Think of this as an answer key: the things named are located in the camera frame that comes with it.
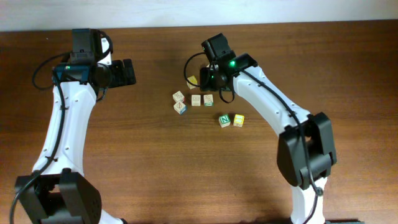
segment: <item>toy block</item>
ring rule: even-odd
[[[209,95],[205,95],[203,96],[203,102],[205,104],[205,106],[213,106],[213,95],[209,94]]]
[[[241,127],[243,126],[244,116],[240,114],[236,114],[234,118],[234,126]]]
[[[227,127],[231,124],[231,120],[229,119],[228,114],[224,114],[223,116],[220,116],[220,118],[218,118],[218,121],[220,122],[220,126],[223,127]]]
[[[189,77],[188,78],[188,80],[192,83],[192,84],[195,84],[195,85],[197,85],[198,84],[198,80],[195,78],[195,76],[191,76],[191,77]],[[191,89],[193,89],[193,88],[196,88],[196,86],[193,86],[193,85],[191,85],[191,84],[189,84],[188,82],[187,82],[187,85],[188,85],[188,88],[191,90]]]
[[[174,104],[174,109],[177,113],[182,114],[187,110],[187,106],[185,106],[185,104],[183,104],[182,102],[176,102]]]
[[[192,106],[200,106],[200,95],[192,95]]]
[[[184,102],[185,101],[185,97],[184,97],[184,95],[182,95],[181,91],[178,91],[178,92],[173,94],[173,100],[175,102]]]

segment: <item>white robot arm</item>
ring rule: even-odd
[[[100,193],[84,178],[83,149],[94,105],[108,88],[135,84],[134,69],[129,59],[111,60],[113,44],[104,32],[76,29],[72,34],[73,51],[53,69],[47,137],[32,175],[17,178],[10,223],[18,199],[35,224],[126,223],[102,210]],[[103,96],[97,99],[100,90]],[[59,192],[51,192],[56,186]]]
[[[296,116],[301,123],[308,120],[309,111],[302,109],[299,105],[288,99],[274,84],[269,81],[260,66],[249,67],[245,71],[252,74],[258,80],[264,82],[269,88],[273,89],[284,101],[296,112]],[[290,116],[284,105],[268,90],[258,85],[257,81],[241,72],[239,76],[233,78],[234,91],[237,95],[248,101],[270,124],[276,135],[285,131],[285,127],[296,127],[297,123]],[[324,189],[327,178],[315,181],[316,186]],[[315,192],[312,188],[303,190],[300,187],[292,186],[293,212],[290,219],[293,224],[301,224],[307,219],[313,207]],[[319,224],[325,222],[322,212],[323,197],[317,202],[316,210],[308,224]]]

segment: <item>wooden table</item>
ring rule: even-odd
[[[173,109],[172,93],[201,42],[223,32],[269,79],[333,123],[338,164],[326,185],[326,219],[398,221],[398,21],[107,29],[113,59],[131,58],[137,84],[108,91],[91,114],[86,178],[103,208],[132,223],[238,223],[287,218],[290,186],[276,165],[277,136],[237,98],[213,107]],[[18,175],[30,174],[44,143],[52,92],[31,75],[46,58],[72,49],[67,31],[0,34],[0,223],[7,223]],[[38,83],[50,83],[50,67]],[[188,73],[206,64],[196,58]],[[245,115],[220,128],[219,114]],[[29,223],[17,207],[16,223]]]

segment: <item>white wall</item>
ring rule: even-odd
[[[398,0],[0,0],[0,30],[397,19]]]

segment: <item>black cable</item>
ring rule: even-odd
[[[12,201],[11,204],[11,209],[10,209],[10,224],[14,224],[14,212],[15,212],[15,207],[17,205],[17,202],[19,200],[19,198],[21,197],[21,195],[32,185],[35,183],[35,181],[37,180],[37,178],[40,177],[40,175],[49,167],[49,165],[51,164],[51,162],[54,160],[55,155],[57,153],[60,141],[61,141],[61,137],[62,137],[62,129],[63,129],[63,122],[65,120],[65,100],[63,98],[63,92],[61,89],[61,84],[60,84],[60,80],[56,74],[55,71],[53,71],[53,77],[54,77],[54,81],[55,81],[55,85],[58,88],[58,92],[60,94],[60,99],[61,99],[61,119],[60,119],[60,126],[58,128],[58,134],[57,134],[57,140],[55,141],[55,145],[54,145],[54,149],[51,153],[50,157],[47,157],[47,162],[44,164],[44,166],[37,172],[33,173],[33,177],[31,178],[30,181],[28,181],[28,183],[25,184],[25,186],[23,186],[15,195],[14,200]]]
[[[201,86],[207,85],[207,83],[208,83],[209,80],[210,80],[210,70],[211,70],[211,66],[213,66],[213,70],[214,70],[214,71],[216,70],[216,65],[215,65],[215,63],[214,63],[214,62],[210,62],[209,70],[207,71],[207,72],[208,72],[207,79],[206,79],[206,81],[205,81],[204,84],[202,84],[202,85],[197,85],[197,84],[193,84],[192,82],[190,82],[190,81],[188,80],[188,78],[187,78],[187,66],[188,66],[188,63],[189,63],[194,57],[196,57],[196,56],[198,56],[198,55],[203,55],[203,54],[205,54],[205,53],[204,53],[204,52],[200,52],[200,53],[196,53],[196,54],[192,55],[190,58],[188,58],[187,62],[185,62],[185,65],[184,65],[184,79],[185,79],[185,81],[187,81],[189,84],[191,84],[191,85],[193,85],[193,86],[195,86],[195,87],[201,87]]]
[[[105,88],[105,89],[102,91],[102,96],[96,100],[97,103],[105,98],[105,95],[106,95],[107,90],[108,90],[108,87]]]
[[[67,55],[69,55],[70,53],[71,53],[71,52],[65,52],[65,53],[62,53],[62,54],[58,54],[58,55],[53,56],[53,57],[50,57],[49,59],[47,59],[47,60],[45,60],[44,62],[42,62],[42,63],[36,68],[36,70],[33,72],[33,75],[32,75],[32,84],[33,84],[33,86],[34,86],[36,89],[39,89],[39,90],[48,90],[48,89],[52,88],[53,85],[50,85],[50,86],[47,86],[47,87],[40,87],[40,86],[36,85],[35,79],[36,79],[37,73],[39,72],[39,70],[40,70],[45,64],[51,62],[52,60],[54,60],[54,59],[56,59],[56,58],[59,58],[59,57],[62,57],[62,56],[67,56]]]
[[[307,166],[307,171],[308,171],[308,178],[310,179],[310,183],[312,186],[312,189],[315,192],[315,200],[314,200],[314,204],[313,204],[313,212],[310,214],[310,216],[307,218],[307,220],[310,220],[313,216],[313,213],[315,212],[316,206],[317,206],[317,200],[318,200],[318,196],[322,196],[323,195],[323,190],[320,187],[317,187],[315,185],[315,182],[313,180],[313,174],[311,171],[311,166],[310,166],[310,154],[308,153],[308,149],[307,149],[307,143],[305,141],[305,135],[304,135],[304,130],[303,127],[299,121],[299,119],[297,118],[296,114],[294,111],[292,111],[292,109],[290,109],[290,107],[287,105],[287,103],[282,99],[282,97],[280,97],[273,89],[269,88],[269,86],[267,86],[264,82],[258,80],[256,77],[254,77],[253,75],[251,75],[249,72],[245,71],[245,70],[239,70],[240,72],[245,73],[247,76],[249,76],[250,78],[252,78],[254,81],[256,81],[260,86],[264,87],[265,89],[267,89],[270,93],[272,93],[282,104],[283,106],[286,108],[286,110],[290,113],[290,115],[293,117],[293,119],[296,121],[297,126],[298,126],[298,130],[300,132],[300,137],[301,140],[303,142],[303,149],[304,149],[304,156],[305,156],[305,164]]]
[[[223,92],[221,89],[218,90],[218,94],[220,95],[220,98],[222,101],[224,101],[224,103],[232,103],[232,101],[235,100],[235,92],[232,90],[232,100],[231,101],[226,101],[223,97]]]
[[[315,198],[313,199],[311,213],[308,216],[308,218],[303,222],[303,224],[307,224],[311,220],[311,218],[313,217],[313,214],[315,214],[315,210],[317,209],[317,203],[318,203],[318,195],[315,194]]]

